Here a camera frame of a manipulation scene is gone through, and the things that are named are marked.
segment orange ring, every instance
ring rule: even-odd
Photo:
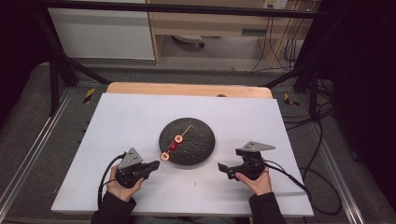
[[[181,135],[176,135],[175,136],[175,142],[181,143],[182,141],[183,141],[183,136],[181,136]]]
[[[169,154],[166,153],[166,152],[163,152],[163,153],[161,154],[161,160],[162,160],[162,161],[169,161]]]

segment metal rail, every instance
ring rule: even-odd
[[[305,114],[307,114],[308,105],[306,97],[298,94],[298,98]],[[320,130],[318,124],[311,122],[311,128],[314,133],[315,140],[319,141]],[[349,219],[349,222],[352,224],[363,224],[364,220],[361,215],[361,211],[356,205],[355,199],[353,198],[353,195],[350,192],[349,187],[347,186],[347,182],[345,181],[340,169],[338,168],[338,165],[335,162],[325,139],[322,139],[320,149],[320,155],[329,171],[332,182],[340,193],[341,199],[343,201],[344,210],[346,212],[346,216]]]
[[[64,92],[58,110],[53,116],[48,118],[40,134],[33,143],[25,159],[21,163],[21,166],[18,169],[17,173],[13,176],[6,190],[3,192],[3,195],[0,198],[0,223],[2,223],[3,219],[6,217],[6,214],[12,203],[14,202],[15,198],[17,197],[18,192],[23,185],[23,182],[26,180],[27,176],[35,165],[35,161],[40,155],[42,148],[44,147],[44,145],[46,145],[53,128],[59,120],[59,117],[64,112],[64,109],[67,105],[72,91],[73,89],[69,88]]]
[[[301,18],[301,19],[326,19],[335,16],[334,14],[328,12],[245,8],[245,7],[207,7],[207,6],[187,6],[187,5],[109,3],[109,2],[60,1],[60,0],[38,0],[35,2],[42,7],[89,9],[89,10],[171,12],[171,13],[194,13],[194,14],[235,15],[235,16],[255,16],[255,17]]]

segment gray floor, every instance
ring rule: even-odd
[[[169,82],[169,83],[201,83],[223,85],[257,86],[280,76],[284,69],[263,71],[249,74],[260,58],[255,40],[239,38],[209,37],[205,39],[205,47],[178,43],[171,37],[165,39],[163,63],[159,66],[147,64],[127,64],[119,67],[119,62],[95,66],[92,70],[103,77],[117,81],[135,82]],[[262,61],[260,68],[265,68]],[[71,164],[78,142],[83,138],[94,109],[106,86],[94,84],[96,92],[88,105],[82,103],[92,80],[79,75],[81,85],[72,90],[71,98],[64,113],[52,131],[47,144],[35,162],[31,173],[26,178],[21,190],[7,212],[7,221],[12,218],[31,218],[54,220],[88,220],[89,216],[65,216],[53,213],[50,207],[56,197],[56,189],[62,185],[64,176]],[[284,103],[284,93],[290,99],[298,101],[290,86],[293,79],[273,89],[275,98],[283,116],[303,115],[301,106]],[[28,153],[35,138],[44,126],[50,111],[49,73],[46,66],[37,67],[32,73],[21,100],[14,106],[6,124],[0,130],[0,192],[7,189],[7,184],[17,172],[25,155]],[[342,170],[350,191],[359,207],[365,223],[396,223],[394,211],[376,186],[363,163],[355,162],[347,140],[343,136],[336,118],[327,117],[322,121],[323,133],[334,158]],[[305,125],[288,131],[290,142],[299,166],[306,166],[317,145],[312,129]],[[313,169],[330,179],[323,159],[318,155]],[[308,174],[305,184],[313,192],[313,204],[323,210],[332,211],[337,200],[329,187],[312,174]],[[349,223],[347,215],[342,211],[337,216],[326,216],[315,212],[314,217],[306,219],[308,223]],[[290,223],[302,223],[293,220]]]

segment floor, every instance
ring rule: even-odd
[[[90,64],[92,70],[101,76],[111,77],[117,81],[139,82],[170,82],[170,83],[202,83],[223,85],[262,85],[269,80],[287,72],[287,62],[282,58],[285,68],[267,69],[265,60],[261,57],[260,45],[254,38],[225,38],[205,37],[203,49],[191,44],[180,43],[168,36],[164,40],[163,59],[158,66],[151,63],[136,64],[135,62],[108,61],[106,64]],[[70,100],[64,108],[62,116],[56,121],[55,128],[49,130],[49,137],[43,146],[39,146],[40,154],[33,155],[34,164],[27,164],[29,175],[23,176],[24,184],[20,183],[15,189],[18,194],[9,198],[10,207],[2,207],[2,215],[6,211],[4,223],[43,223],[43,219],[51,219],[49,223],[62,223],[62,220],[73,223],[88,223],[89,216],[64,216],[50,211],[56,189],[62,185],[64,175],[73,156],[78,150],[78,142],[83,138],[84,130],[89,125],[92,113],[106,86],[98,85],[89,78],[78,75],[80,84],[75,89],[65,89],[70,92]],[[12,176],[18,173],[26,155],[35,143],[41,129],[48,121],[50,111],[49,75],[46,66],[37,67],[32,73],[31,80],[22,95],[21,100],[13,108],[6,124],[0,132],[0,156],[8,160],[0,160],[0,192],[7,193],[8,183]],[[294,79],[282,83],[273,89],[279,107],[284,116],[287,128],[294,125],[294,121],[302,120],[306,114],[304,102],[305,94],[296,94],[292,90]],[[94,86],[96,93],[89,105],[82,104],[87,90]],[[285,104],[285,93],[290,102]],[[319,103],[326,102],[326,97],[319,98]],[[307,223],[396,223],[394,211],[389,207],[387,200],[377,188],[374,180],[364,164],[352,160],[347,139],[343,136],[336,118],[329,116],[322,121],[323,141],[322,149],[329,148],[337,167],[346,181],[353,203],[359,208],[361,220],[351,220],[350,211],[342,209],[336,216],[323,215],[315,211],[314,217],[308,217]],[[299,166],[306,166],[318,144],[318,125],[308,123],[288,131],[290,142]],[[329,167],[326,166],[326,153],[321,151],[315,158],[312,168],[328,180],[332,179]],[[334,211],[337,209],[337,199],[319,177],[309,174],[305,184],[314,194],[313,204],[322,210]],[[304,223],[303,220],[291,219],[289,223]]]

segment black sleeve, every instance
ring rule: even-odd
[[[91,224],[127,224],[131,223],[131,212],[136,202],[133,198],[126,203],[109,192],[103,197],[103,202],[98,211],[94,212]]]
[[[273,192],[260,196],[253,195],[248,202],[254,224],[286,224]]]

